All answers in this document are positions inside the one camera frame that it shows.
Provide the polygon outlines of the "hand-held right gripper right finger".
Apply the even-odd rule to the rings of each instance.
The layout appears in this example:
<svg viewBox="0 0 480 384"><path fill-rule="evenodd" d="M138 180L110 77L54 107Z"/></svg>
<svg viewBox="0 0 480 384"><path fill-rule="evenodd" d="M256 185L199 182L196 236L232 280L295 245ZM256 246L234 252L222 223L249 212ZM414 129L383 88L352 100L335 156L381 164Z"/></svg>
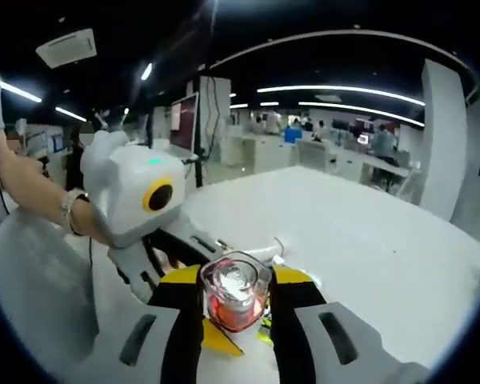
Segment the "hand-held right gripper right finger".
<svg viewBox="0 0 480 384"><path fill-rule="evenodd" d="M339 302L327 302L312 279L273 268L270 337L282 383L424 383L429 371L400 362L382 337Z"/></svg>

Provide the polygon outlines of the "person's left hand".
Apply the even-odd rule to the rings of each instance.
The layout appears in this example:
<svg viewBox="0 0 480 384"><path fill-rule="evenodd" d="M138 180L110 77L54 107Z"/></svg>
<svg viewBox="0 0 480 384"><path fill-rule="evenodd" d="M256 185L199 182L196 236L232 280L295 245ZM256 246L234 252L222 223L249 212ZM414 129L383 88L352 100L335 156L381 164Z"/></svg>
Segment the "person's left hand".
<svg viewBox="0 0 480 384"><path fill-rule="evenodd" d="M71 207L70 212L71 228L75 234L87 236L93 240L111 246L111 240L101 227L94 211L94 206L84 197L78 196Z"/></svg>

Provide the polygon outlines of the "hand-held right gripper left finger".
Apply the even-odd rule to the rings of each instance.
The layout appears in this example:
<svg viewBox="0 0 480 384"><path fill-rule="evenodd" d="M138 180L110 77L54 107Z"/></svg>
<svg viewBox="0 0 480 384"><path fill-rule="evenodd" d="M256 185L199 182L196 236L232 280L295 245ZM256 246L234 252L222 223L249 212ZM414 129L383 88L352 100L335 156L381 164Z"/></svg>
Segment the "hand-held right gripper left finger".
<svg viewBox="0 0 480 384"><path fill-rule="evenodd" d="M195 383L201 353L200 266L164 276L147 304L117 304L86 360L87 383Z"/></svg>

